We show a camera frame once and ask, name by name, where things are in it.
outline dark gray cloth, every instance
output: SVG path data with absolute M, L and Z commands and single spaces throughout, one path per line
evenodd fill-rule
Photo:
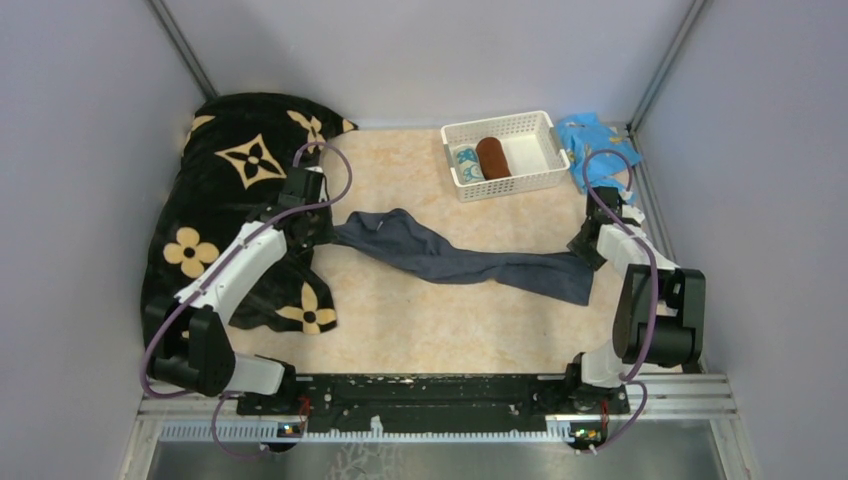
M 483 253 L 459 250 L 406 210 L 353 212 L 336 226 L 336 243 L 432 283 L 498 283 L 577 305 L 589 304 L 594 272 L 570 252 Z

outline white wall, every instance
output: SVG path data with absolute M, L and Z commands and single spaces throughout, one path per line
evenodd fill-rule
M 374 127 L 630 120 L 691 0 L 168 3 L 222 93 L 294 93 Z
M 717 1 L 643 143 L 766 479 L 846 478 L 848 3 Z
M 201 99 L 144 2 L 0 10 L 0 478 L 115 478 L 147 243 Z

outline floor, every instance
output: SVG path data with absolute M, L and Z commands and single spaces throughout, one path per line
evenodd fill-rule
M 437 130 L 350 132 L 335 139 L 354 182 L 333 207 L 409 211 L 458 248 L 549 253 L 566 250 L 584 218 L 570 177 L 559 187 L 460 203 Z M 326 152 L 330 195 L 343 187 L 341 161 Z M 359 252 L 319 247 L 315 271 L 330 285 L 339 327 L 321 335 L 228 327 L 233 347 L 284 360 L 309 373 L 562 372 L 579 352 L 610 337 L 621 278 L 595 276 L 588 307 L 486 282 L 434 285 Z

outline basket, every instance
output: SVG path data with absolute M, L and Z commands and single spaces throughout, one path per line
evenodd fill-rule
M 500 140 L 512 176 L 466 184 L 457 174 L 456 154 L 486 137 Z M 442 143 L 460 202 L 555 187 L 571 166 L 551 117 L 543 111 L 446 125 Z

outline brown towel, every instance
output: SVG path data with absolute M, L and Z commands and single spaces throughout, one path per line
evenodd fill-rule
M 486 137 L 477 144 L 477 157 L 480 159 L 480 169 L 486 180 L 506 178 L 512 176 L 509 173 L 509 164 L 503 153 L 501 141 L 495 137 Z

